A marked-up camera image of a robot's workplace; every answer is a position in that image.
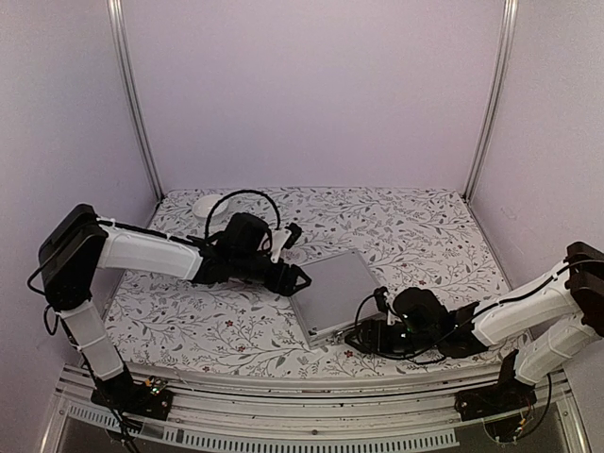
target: wire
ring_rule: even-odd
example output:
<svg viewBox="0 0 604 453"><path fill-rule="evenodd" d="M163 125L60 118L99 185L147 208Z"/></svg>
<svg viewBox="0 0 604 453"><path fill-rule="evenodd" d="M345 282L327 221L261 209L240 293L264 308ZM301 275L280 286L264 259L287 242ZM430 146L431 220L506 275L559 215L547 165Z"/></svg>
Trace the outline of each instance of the wire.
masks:
<svg viewBox="0 0 604 453"><path fill-rule="evenodd" d="M50 305L47 305L44 309L44 327L46 327L48 335L54 337L57 333L57 329L59 328L59 316L55 313L55 325L53 326L53 328L50 328L50 325L48 324L48 312L50 311L50 309L52 309Z"/></svg>
<svg viewBox="0 0 604 453"><path fill-rule="evenodd" d="M547 402L545 403L545 409L544 409L544 413L541 414L541 418L539 419L539 421L532 427L532 429L530 431L527 431L525 434L520 434L520 436L518 436L518 440L524 439L525 437L528 437L530 434L532 434L533 432L535 432L537 430L537 428L544 422L545 420L545 416L547 415L547 411L549 411L549 407L551 405L551 394L552 394L552 383L551 383L551 376L549 374L547 374L547 386L548 386L548 391L547 391Z"/></svg>
<svg viewBox="0 0 604 453"><path fill-rule="evenodd" d="M253 189L243 189L240 191L231 192L231 193L223 196L220 200L218 200L216 202L216 204L214 206L212 206L210 213L208 214L208 218L206 219L206 225L204 228L204 240L205 241L207 241L208 237L210 236L210 222L211 222L212 215L214 215L214 212L218 209L218 207L220 205L222 205L229 198L232 198L233 196L241 195L243 193L253 193L255 195L259 195L259 196L265 198L266 201L268 201L271 204L271 206L273 207L273 210L275 211L275 216L277 218L277 228L276 229L279 229L281 227L281 214L279 213L279 208L277 207L277 203L275 203L275 200L273 200L273 198L271 198L269 195L267 195L264 192L255 191Z"/></svg>

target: metal rail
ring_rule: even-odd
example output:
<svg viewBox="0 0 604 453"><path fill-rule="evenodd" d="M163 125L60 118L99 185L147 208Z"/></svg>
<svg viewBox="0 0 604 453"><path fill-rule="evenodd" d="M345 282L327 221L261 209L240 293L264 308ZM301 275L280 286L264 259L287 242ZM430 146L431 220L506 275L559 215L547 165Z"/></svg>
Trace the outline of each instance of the metal rail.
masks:
<svg viewBox="0 0 604 453"><path fill-rule="evenodd" d="M126 28L124 26L122 0L108 0L108 6L111 31L113 33L113 43L115 44L120 73L122 75L122 81L124 82L128 109L130 110L130 116L132 118L132 124L134 125L137 143L141 151L141 157L143 158L144 170L149 179L153 195L159 202L163 199L164 191L161 187L158 167L153 158L153 154L151 153L151 145L149 144L149 138L144 127L143 112L134 83L134 74L132 72L132 63L130 61L126 39Z"/></svg>
<svg viewBox="0 0 604 453"><path fill-rule="evenodd" d="M503 83L508 70L508 62L512 52L513 31L516 23L516 13L518 10L518 0L506 0L503 8L503 20L501 24L501 34L499 36L499 49L497 51L497 60L495 66L495 75L489 95L489 103L485 112L484 121L478 138L478 145L472 160L470 175L465 184L463 198L469 204L476 193L480 172L484 165L484 160L489 149L491 136L493 135L493 126L499 107L499 100L503 91Z"/></svg>

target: white robot arm segment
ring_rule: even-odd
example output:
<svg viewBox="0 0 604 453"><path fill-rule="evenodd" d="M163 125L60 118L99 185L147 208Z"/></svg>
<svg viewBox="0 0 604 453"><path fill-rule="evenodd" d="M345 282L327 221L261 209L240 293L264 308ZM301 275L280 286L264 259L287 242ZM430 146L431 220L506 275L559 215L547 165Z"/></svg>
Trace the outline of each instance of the white robot arm segment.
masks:
<svg viewBox="0 0 604 453"><path fill-rule="evenodd" d="M101 228L108 237L97 268L155 272L185 280L199 271L203 259L198 248L115 226Z"/></svg>
<svg viewBox="0 0 604 453"><path fill-rule="evenodd" d="M474 320L474 330L472 331L474 336L485 346L492 346L527 328L580 310L570 291L564 287L570 271L566 270L558 275L563 267L564 263L560 262L549 273L498 297L495 303L504 302L504 304L486 311ZM536 294L516 302L505 303L505 300L530 293L531 290L541 286L551 277L552 281ZM493 301L481 302L477 306L476 312L493 303Z"/></svg>

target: white wall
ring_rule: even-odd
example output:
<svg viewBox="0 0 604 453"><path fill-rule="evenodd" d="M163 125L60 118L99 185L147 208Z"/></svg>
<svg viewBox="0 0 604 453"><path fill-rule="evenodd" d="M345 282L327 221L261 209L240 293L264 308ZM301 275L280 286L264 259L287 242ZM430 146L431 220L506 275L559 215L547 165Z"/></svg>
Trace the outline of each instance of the white wall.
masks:
<svg viewBox="0 0 604 453"><path fill-rule="evenodd" d="M0 3L0 451L31 452L69 347L25 287L78 202L143 222L153 200L128 118L106 2ZM107 298L116 275L95 285Z"/></svg>
<svg viewBox="0 0 604 453"><path fill-rule="evenodd" d="M512 60L475 211L514 286L576 240L604 250L604 4L520 2ZM604 451L604 344L566 367Z"/></svg>
<svg viewBox="0 0 604 453"><path fill-rule="evenodd" d="M167 189L462 190L501 0L124 3Z"/></svg>

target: floral tablecloth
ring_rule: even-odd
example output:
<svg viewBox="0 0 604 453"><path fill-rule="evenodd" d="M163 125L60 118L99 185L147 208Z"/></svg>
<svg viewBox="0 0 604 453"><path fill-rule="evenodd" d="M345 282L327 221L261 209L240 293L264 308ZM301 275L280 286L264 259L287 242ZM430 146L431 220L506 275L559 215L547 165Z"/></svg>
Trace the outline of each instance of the floral tablecloth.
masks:
<svg viewBox="0 0 604 453"><path fill-rule="evenodd" d="M266 189L284 225L303 228L287 262L304 263L359 249L391 294L429 288L450 309L507 291L490 251L455 192L369 188ZM191 208L201 194L167 195L151 227L175 235L203 235ZM274 225L262 198L233 198L230 214L253 212ZM202 373L278 378L370 377L425 373L498 362L521 335L474 357L432 365L362 355L345 344L310 350L288 298L240 282L204 287L144 272L126 272L106 319L126 361ZM438 357L429 351L419 361Z"/></svg>

